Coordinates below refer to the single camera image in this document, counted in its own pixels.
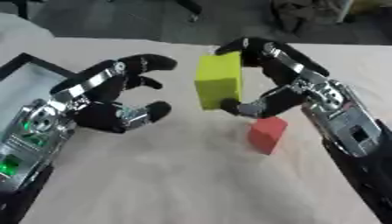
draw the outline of white table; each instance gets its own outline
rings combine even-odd
[[[391,47],[294,46],[351,84],[376,117],[392,121]],[[193,77],[199,56],[210,49],[87,38],[27,46],[28,53],[75,72],[137,53],[171,56],[178,68],[150,74],[164,83],[163,90],[143,87],[121,97],[130,105],[166,100],[173,106],[168,117],[122,136],[81,129],[22,223],[378,223],[298,108],[282,115],[289,127],[269,157],[246,141],[250,120],[201,111]],[[259,69],[245,69],[244,80],[249,101],[273,87]]]

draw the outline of wooden block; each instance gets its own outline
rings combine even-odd
[[[204,110],[219,109],[221,100],[242,96],[242,66],[239,52],[200,57],[195,78],[200,105]]]
[[[281,138],[287,122],[278,118],[257,119],[248,133],[248,140],[257,151],[270,155]]]

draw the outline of robotic finger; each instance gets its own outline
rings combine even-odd
[[[172,107],[165,101],[156,101],[142,108],[129,108],[119,102],[93,102],[73,119],[85,128],[122,134],[167,116]]]

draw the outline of chair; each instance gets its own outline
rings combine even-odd
[[[24,19],[29,19],[28,2],[43,3],[44,0],[0,0],[1,2],[13,3],[17,6],[17,15]]]
[[[191,23],[198,21],[199,16],[202,12],[202,8],[199,4],[195,3],[193,0],[175,0],[179,5],[189,10],[192,15],[189,19]]]

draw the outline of silver metal part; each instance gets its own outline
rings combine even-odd
[[[297,73],[290,88],[307,95],[302,110],[323,138],[353,157],[364,157],[378,148],[382,131],[349,87],[308,69],[273,43],[267,43],[263,53]]]
[[[58,111],[64,112],[69,109],[69,107],[73,106],[70,105],[70,103],[73,102],[74,99],[117,75],[125,75],[125,64],[122,62],[116,62],[113,67],[103,70],[89,80],[54,94],[48,104]]]
[[[332,85],[344,97],[340,107],[309,98],[302,110],[325,139],[350,156],[365,157],[378,148],[382,131],[349,87]]]
[[[67,112],[86,107],[90,100],[84,94],[117,75],[125,75],[122,62],[54,94],[49,101],[35,100],[20,109],[0,139],[0,193],[23,189],[55,159],[76,128]],[[142,112],[123,117],[130,128],[144,122]]]
[[[134,130],[151,122],[147,108],[132,109],[121,106],[118,108],[116,115],[122,119],[126,130]]]
[[[46,101],[36,100],[31,105],[21,108],[9,124],[0,141],[0,192],[13,193],[34,181],[35,177],[60,152],[64,143],[72,136],[75,123],[63,116],[58,116],[56,125],[41,129],[40,123],[34,123],[30,117],[46,106]],[[5,169],[7,159],[13,158],[14,171]]]

